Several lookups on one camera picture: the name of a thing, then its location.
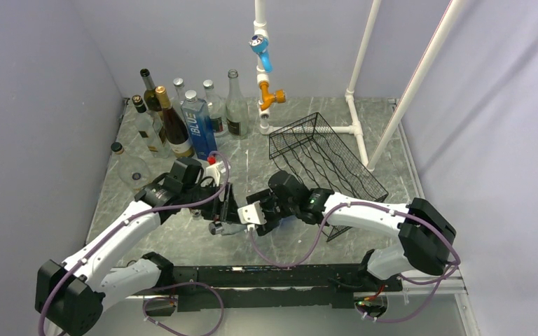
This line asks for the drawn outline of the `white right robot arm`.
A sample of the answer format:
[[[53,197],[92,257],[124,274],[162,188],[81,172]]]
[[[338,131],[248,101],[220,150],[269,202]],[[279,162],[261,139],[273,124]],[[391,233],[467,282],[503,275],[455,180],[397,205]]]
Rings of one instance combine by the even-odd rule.
[[[359,284],[368,291],[411,270],[443,277],[460,263],[453,248],[456,229],[419,197],[408,204],[362,200],[331,189],[309,189],[294,175],[279,171],[270,177],[268,188],[248,197],[237,213],[249,232],[261,232],[294,216],[321,228],[345,226],[389,237],[392,244],[368,253],[358,271]]]

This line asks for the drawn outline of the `clear black-capped bottle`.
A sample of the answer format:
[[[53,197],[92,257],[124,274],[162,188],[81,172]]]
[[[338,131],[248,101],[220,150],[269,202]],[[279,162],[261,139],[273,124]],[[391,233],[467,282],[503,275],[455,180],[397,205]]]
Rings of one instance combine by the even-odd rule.
[[[152,156],[162,159],[169,158],[171,150],[159,114],[150,110],[138,94],[132,96],[132,103],[137,111],[134,121],[135,127]]]

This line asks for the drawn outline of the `tall clear open-neck bottle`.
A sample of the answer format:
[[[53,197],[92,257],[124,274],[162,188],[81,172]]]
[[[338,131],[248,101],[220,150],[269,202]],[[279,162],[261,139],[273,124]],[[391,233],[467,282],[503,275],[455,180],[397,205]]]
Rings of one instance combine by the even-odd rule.
[[[226,99],[226,120],[228,131],[237,138],[243,139],[249,133],[249,111],[244,98],[236,69],[228,71],[229,92]]]

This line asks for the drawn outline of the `clear blue bottle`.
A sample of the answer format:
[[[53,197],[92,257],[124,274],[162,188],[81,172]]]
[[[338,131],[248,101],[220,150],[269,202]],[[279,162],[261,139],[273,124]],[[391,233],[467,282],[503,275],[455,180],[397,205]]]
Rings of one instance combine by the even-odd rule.
[[[195,90],[187,90],[181,110],[197,158],[207,161],[210,153],[217,150],[207,102]]]
[[[288,223],[288,218],[283,218],[275,221],[270,221],[264,225],[258,225],[255,229],[255,232],[259,237],[265,236],[276,230],[281,224]],[[247,225],[243,224],[234,224],[234,223],[220,223],[220,222],[211,222],[208,225],[209,232],[212,235],[236,235],[239,232],[247,231]]]

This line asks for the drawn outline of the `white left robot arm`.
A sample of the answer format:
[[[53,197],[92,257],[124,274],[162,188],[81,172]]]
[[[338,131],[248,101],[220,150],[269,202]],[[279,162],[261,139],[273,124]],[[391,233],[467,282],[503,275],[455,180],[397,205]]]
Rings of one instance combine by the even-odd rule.
[[[209,166],[203,167],[196,159],[178,159],[169,172],[139,189],[119,217],[80,251],[40,267],[35,297],[39,335],[85,335],[106,310],[135,293],[163,294],[187,286],[174,264],[155,252],[130,266],[114,267],[182,209],[200,210],[208,220],[219,217],[231,165],[217,151],[208,160]]]

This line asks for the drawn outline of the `clear bottle dark label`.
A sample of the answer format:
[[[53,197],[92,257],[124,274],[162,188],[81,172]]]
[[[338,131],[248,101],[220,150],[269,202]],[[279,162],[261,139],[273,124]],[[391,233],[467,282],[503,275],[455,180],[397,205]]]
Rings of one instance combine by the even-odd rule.
[[[182,107],[182,104],[185,101],[186,94],[185,82],[183,78],[178,77],[173,80],[173,85],[177,94],[177,105],[178,107]]]

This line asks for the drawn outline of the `dark green wine bottle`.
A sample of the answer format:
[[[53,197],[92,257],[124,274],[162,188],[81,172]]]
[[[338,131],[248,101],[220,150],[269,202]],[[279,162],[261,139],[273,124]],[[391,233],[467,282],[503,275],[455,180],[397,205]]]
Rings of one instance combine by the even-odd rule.
[[[145,85],[144,101],[148,108],[152,111],[160,113],[162,111],[160,102],[156,96],[156,85],[151,77],[150,71],[147,68],[140,70],[140,76]]]

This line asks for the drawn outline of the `brown gold-capped wine bottle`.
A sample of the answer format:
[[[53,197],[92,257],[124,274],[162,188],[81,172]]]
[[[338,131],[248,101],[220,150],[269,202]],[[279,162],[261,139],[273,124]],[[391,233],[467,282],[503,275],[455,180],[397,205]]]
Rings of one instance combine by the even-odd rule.
[[[193,157],[195,151],[184,121],[174,109],[164,86],[157,86],[155,94],[163,112],[163,122],[170,148],[176,157]]]

